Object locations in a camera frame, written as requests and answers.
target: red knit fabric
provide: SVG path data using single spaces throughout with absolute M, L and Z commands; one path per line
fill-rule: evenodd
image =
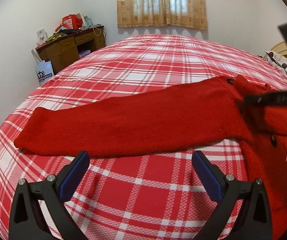
M 250 180 L 262 178 L 272 213 L 274 239 L 287 228 L 287 108 L 248 107 L 246 94 L 271 92 L 237 76 L 71 109 L 36 108 L 14 141 L 40 155 L 142 155 L 236 138 L 247 159 Z M 277 144 L 272 144 L 274 135 Z

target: red plaid bedsheet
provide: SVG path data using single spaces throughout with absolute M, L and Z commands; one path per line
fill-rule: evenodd
M 251 82 L 287 89 L 287 77 L 257 56 L 172 35 L 133 36 L 64 69 L 29 95 L 0 127 L 0 236 L 8 239 L 18 180 L 43 180 L 72 159 L 23 155 L 14 147 L 14 139 L 36 107 L 59 110 L 237 74 Z M 223 173 L 247 180 L 245 160 L 235 140 L 198 149 Z M 193 152 L 91 160 L 65 207 L 89 239 L 192 239 L 216 207 L 193 171 Z M 231 230 L 240 205 L 236 205 L 221 237 Z M 41 206 L 51 232 L 60 238 L 45 203 Z

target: metal screw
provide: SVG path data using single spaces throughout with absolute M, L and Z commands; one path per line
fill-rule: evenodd
M 54 181 L 55 179 L 56 179 L 56 176 L 52 174 L 47 177 L 48 181 Z
M 263 183 L 263 181 L 262 181 L 262 179 L 256 179 L 256 183 L 257 183 L 258 185 L 261 185 L 261 184 Z
M 227 174 L 227 175 L 226 175 L 226 179 L 227 179 L 228 181 L 233 181 L 233 180 L 235 179 L 235 176 L 233 176 L 232 174 Z
M 19 185 L 23 185 L 23 184 L 25 184 L 25 183 L 26 183 L 26 180 L 25 180 L 25 179 L 21 179 L 21 180 L 18 181 L 18 184 L 19 184 Z

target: patterned pillow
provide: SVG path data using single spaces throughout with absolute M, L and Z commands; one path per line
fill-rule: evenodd
M 287 76 L 287 58 L 278 54 L 275 51 L 268 50 L 264 57 L 276 68 L 280 69 Z

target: curtain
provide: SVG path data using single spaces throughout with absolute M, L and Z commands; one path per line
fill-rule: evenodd
M 184 26 L 207 30 L 205 0 L 117 0 L 118 27 Z

